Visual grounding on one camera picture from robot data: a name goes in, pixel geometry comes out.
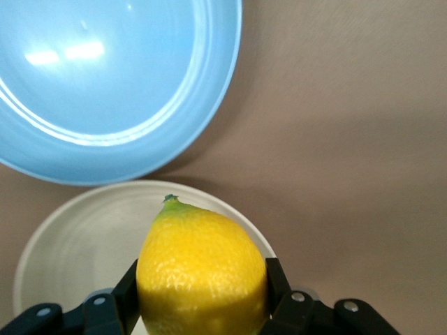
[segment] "brown surface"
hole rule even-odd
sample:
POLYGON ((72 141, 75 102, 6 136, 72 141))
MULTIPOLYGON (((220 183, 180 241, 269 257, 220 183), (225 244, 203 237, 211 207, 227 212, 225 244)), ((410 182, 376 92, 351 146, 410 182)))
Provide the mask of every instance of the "brown surface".
MULTIPOLYGON (((210 126, 147 179, 240 210, 292 284, 357 297, 403 334, 447 334, 447 3, 245 1, 210 126)), ((0 326, 19 256, 87 190, 0 166, 0 326)))

